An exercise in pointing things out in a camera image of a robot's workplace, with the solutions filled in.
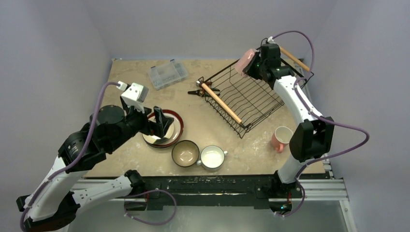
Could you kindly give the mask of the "light pink faceted mug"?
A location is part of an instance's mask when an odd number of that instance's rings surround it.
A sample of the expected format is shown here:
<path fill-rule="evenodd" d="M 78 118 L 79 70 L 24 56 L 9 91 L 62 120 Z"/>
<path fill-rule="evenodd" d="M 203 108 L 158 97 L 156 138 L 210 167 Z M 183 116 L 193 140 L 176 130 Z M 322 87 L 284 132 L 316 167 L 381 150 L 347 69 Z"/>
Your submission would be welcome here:
<path fill-rule="evenodd" d="M 249 49 L 244 53 L 244 55 L 237 61 L 234 66 L 236 72 L 242 76 L 247 77 L 248 75 L 245 74 L 244 69 L 251 63 L 252 59 L 254 58 L 257 50 L 256 49 Z"/>

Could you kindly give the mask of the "salmon pink mug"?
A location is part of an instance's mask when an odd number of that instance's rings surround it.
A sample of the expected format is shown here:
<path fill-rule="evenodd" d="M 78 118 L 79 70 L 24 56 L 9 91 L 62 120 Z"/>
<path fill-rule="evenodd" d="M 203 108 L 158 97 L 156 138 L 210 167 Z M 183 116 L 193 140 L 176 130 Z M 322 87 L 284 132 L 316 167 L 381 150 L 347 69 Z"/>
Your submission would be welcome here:
<path fill-rule="evenodd" d="M 293 131 L 285 126 L 276 128 L 271 138 L 271 145 L 278 153 L 282 153 L 284 148 L 290 143 Z"/>

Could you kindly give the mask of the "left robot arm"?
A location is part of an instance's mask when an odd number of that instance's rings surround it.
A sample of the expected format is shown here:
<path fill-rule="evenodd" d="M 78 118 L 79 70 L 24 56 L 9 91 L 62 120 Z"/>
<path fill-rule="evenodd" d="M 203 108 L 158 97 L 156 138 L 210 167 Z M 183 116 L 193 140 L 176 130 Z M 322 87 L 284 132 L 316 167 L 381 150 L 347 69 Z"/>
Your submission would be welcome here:
<path fill-rule="evenodd" d="M 62 144 L 52 168 L 31 194 L 17 198 L 22 212 L 20 228 L 24 232 L 59 230 L 82 213 L 114 198 L 149 195 L 136 170 L 96 188 L 74 191 L 77 183 L 94 166 L 104 161 L 136 134 L 164 137 L 174 119 L 159 107 L 137 111 L 115 105 L 98 107 L 90 122 L 72 133 Z"/>

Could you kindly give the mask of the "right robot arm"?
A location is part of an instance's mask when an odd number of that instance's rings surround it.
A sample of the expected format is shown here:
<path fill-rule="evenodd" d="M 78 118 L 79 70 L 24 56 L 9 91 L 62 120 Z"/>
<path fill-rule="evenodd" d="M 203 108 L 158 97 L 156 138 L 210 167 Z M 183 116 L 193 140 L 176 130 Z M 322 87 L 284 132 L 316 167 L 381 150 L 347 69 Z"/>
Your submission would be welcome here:
<path fill-rule="evenodd" d="M 289 148 L 290 157 L 274 174 L 272 192 L 284 196 L 294 185 L 304 166 L 318 161 L 331 148 L 334 125 L 331 117 L 322 114 L 308 100 L 290 66 L 281 64 L 280 47 L 265 43 L 258 49 L 248 50 L 237 71 L 243 76 L 265 81 L 279 95 L 297 124 Z"/>

